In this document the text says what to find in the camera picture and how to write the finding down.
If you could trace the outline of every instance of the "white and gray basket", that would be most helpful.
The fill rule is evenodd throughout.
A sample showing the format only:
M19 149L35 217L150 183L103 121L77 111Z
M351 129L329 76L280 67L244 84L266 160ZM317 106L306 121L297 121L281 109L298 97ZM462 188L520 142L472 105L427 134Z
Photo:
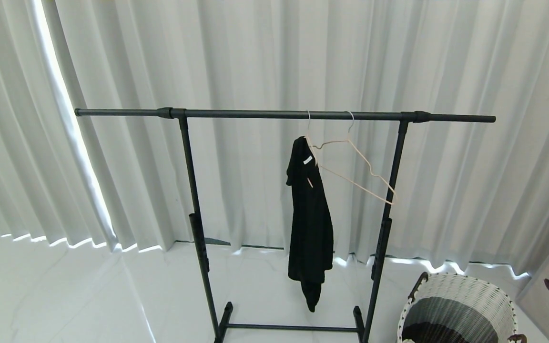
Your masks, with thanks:
M398 343L526 343L514 303L470 276L423 273L399 319Z

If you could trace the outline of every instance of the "dark brown basket bottom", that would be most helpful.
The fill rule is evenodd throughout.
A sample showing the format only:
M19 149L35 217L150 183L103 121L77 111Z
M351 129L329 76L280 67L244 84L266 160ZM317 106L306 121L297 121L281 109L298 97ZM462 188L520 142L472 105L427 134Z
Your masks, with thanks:
M427 322L406 327L401 337L412 339L414 343L469 343L455 330Z

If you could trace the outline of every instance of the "black garment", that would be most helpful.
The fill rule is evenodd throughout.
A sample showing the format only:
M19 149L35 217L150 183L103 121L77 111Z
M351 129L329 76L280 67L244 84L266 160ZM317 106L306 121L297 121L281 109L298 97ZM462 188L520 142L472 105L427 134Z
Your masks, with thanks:
M287 275L301 282L306 304L315 312L325 271L332 269L334 232L319 167L304 137L294 141L286 183L294 200Z

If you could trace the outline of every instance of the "empty clothes hanger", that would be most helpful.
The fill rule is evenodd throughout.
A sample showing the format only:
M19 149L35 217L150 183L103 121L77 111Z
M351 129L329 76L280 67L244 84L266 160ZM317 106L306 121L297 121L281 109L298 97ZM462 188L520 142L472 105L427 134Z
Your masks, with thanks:
M393 187L391 187L391 185L388 184L387 180L385 180L383 178L383 176L374 173L374 171L372 170L372 164L370 163L370 161L368 161L368 159L364 156L364 154L362 154L361 151L359 149L357 149L357 146L355 146L355 144L351 141L351 139L350 139L350 137L351 137L351 128L355 124L355 115L353 115L352 111L348 111L348 112L351 114L351 118L353 119L353 121L351 122L351 126L349 126L349 128L347 130L347 136L346 136L345 140L343 140L343 141L326 141L322 145L316 146L316 145L312 145L311 139L309 138L309 135L308 135L308 132L307 132L307 135L305 135L305 138L307 139L307 142L309 144L309 148L311 148L311 152L313 152L313 156L315 157L315 163L319 167L327 170L328 172L330 172L332 174L335 174L336 176L339 176L340 178L343 178L344 180L347 180L347 182L350 182L353 185L356 185L357 187L359 187L360 189L362 189L366 193L372 195L373 197L375 197L379 200L382 200L382 201L386 202L387 204L394 205L394 202L390 202L390 201L388 201L388 200L386 200L382 197L379 197L378 195L376 195L376 194L372 193L371 191L369 191L368 189L364 188L362 185L357 184L357 182L354 182L353 180L351 180L351 179L349 179L345 176L342 176L341 174L338 174L333 170L328 169L327 167L325 167L325 166L321 165L320 163L318 163L318 161L316 160L316 154L314 154L314 151L312 150L312 148L316 148L316 149L320 150L320 149L323 148L323 146L325 146L327 144L331 144L331 143L349 143L353 147L353 149L355 149L355 152L357 152L357 154L359 154L359 156L361 156L361 158L364 159L364 161L366 161L366 163L368 163L368 166L370 167L370 175L375 176L375 177L379 178L380 180L382 180L387 185L387 187L391 190L391 192L394 195L394 198L398 198L397 193L395 192L395 189L393 189ZM309 127L310 127L310 125L311 125L311 113L309 112Z

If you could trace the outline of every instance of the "garment rack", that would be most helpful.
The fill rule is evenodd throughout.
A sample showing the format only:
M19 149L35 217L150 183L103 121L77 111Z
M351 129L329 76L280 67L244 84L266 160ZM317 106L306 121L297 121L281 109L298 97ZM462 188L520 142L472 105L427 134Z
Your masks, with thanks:
M215 334L214 343L223 343L227 329L266 329L266 330L304 330L320 332L348 332L356 333L360 343L368 343L370 337L370 328L374 319L374 310L376 306L376 297L383 274L383 264L385 252L387 251L387 242L391 231L392 220L389 215L391 205L385 204L383 210L383 219L381 220L378 243L374 264L372 265L372 294L368 306L368 315L366 322L362 319L359 306L353 309L355 318L355 327L335 327L335 326L298 326L298 325L266 325L266 324L241 324L231 323L230 316L233 312L232 302L228 302L224 308L222 319L218 322L213 302L213 293L211 283L209 282L209 259L207 258L207 249L204 239L203 221L201 219L200 204L198 202L198 190L196 188L196 175L194 174L194 162L192 161L192 148L190 146L190 133L188 129L188 118L236 118L236 119L309 119L307 111L236 111L236 110L192 110L164 107L161 109L76 109L76 116L128 116L128 117L161 117L164 119L178 119L179 128L183 140L183 152L185 153L185 162L188 169L190 180L190 191L192 193L192 204L194 213L190 214L190 225L192 226L192 235L194 236L194 246L198 256L198 264L203 278L205 296L211 315L211 324ZM355 120L388 120L398 121L399 129L397 142L395 143L395 152L391 167L389 184L395 188L397 175L399 172L399 161L404 147L404 139L408 130L409 123L425 123L427 121L464 121L470 123L494 123L495 117L487 115L451 115L451 114L431 114L425 111L403 111L403 112L368 112L354 111ZM348 120L351 119L346 111L311 111L311 119L326 120ZM387 200L392 202L393 193L387 191Z

